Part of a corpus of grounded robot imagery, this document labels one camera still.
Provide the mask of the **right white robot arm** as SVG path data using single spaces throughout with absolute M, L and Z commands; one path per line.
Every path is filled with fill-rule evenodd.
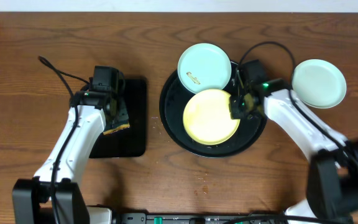
M 288 223 L 334 222 L 358 211 L 358 139 L 331 129 L 282 79 L 234 81 L 234 119 L 259 113 L 278 124 L 309 162 L 306 198 L 285 210 Z

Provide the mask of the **yellow sponge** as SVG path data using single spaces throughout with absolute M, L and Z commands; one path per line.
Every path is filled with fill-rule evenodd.
M 130 128 L 130 124 L 128 121 L 119 121 L 116 123 L 109 122 L 106 123 L 106 127 L 103 131 L 103 135 L 107 136 L 127 128 Z

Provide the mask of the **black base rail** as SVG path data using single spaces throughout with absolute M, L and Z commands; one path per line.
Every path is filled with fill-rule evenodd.
M 222 224 L 230 220 L 248 217 L 273 215 L 272 213 L 229 214 L 180 214 L 180 213 L 121 213 L 115 215 L 112 223 L 117 224 Z

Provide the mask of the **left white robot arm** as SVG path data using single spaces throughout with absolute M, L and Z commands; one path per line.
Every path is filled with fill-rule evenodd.
M 70 101 L 67 123 L 48 159 L 32 179 L 12 190 L 16 223 L 112 223 L 113 211 L 87 206 L 79 184 L 91 151 L 102 134 L 126 115 L 120 95 L 79 91 Z

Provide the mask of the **light blue plate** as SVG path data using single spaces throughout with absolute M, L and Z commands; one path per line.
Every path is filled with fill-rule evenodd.
M 208 89 L 222 90 L 231 79 L 231 61 L 217 45 L 195 44 L 182 53 L 177 74 L 181 84 L 194 94 Z
M 347 83 L 335 65 L 321 59 L 309 59 L 295 67 L 291 85 L 298 97 L 314 108 L 332 108 L 345 98 Z

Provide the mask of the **yellow plate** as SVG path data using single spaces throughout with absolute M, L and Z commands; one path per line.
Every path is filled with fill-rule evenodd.
M 230 97 L 224 90 L 209 89 L 188 101 L 183 111 L 183 126 L 192 140 L 212 146 L 234 135 L 241 121 L 231 118 Z

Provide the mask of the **black round tray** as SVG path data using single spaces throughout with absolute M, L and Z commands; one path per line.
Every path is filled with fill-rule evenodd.
M 180 147 L 193 154 L 210 158 L 234 156 L 250 148 L 265 128 L 267 119 L 254 113 L 251 118 L 241 120 L 237 131 L 227 141 L 212 146 L 200 144 L 189 137 L 183 125 L 185 106 L 193 96 L 181 84 L 177 71 L 174 71 L 162 88 L 159 102 L 160 117 L 166 132 Z

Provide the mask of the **black rectangular tray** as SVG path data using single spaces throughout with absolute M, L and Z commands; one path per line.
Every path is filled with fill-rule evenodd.
M 101 134 L 89 155 L 92 159 L 139 157 L 144 154 L 147 138 L 147 79 L 136 77 L 126 80 L 123 99 L 126 108 L 119 118 L 127 127 Z

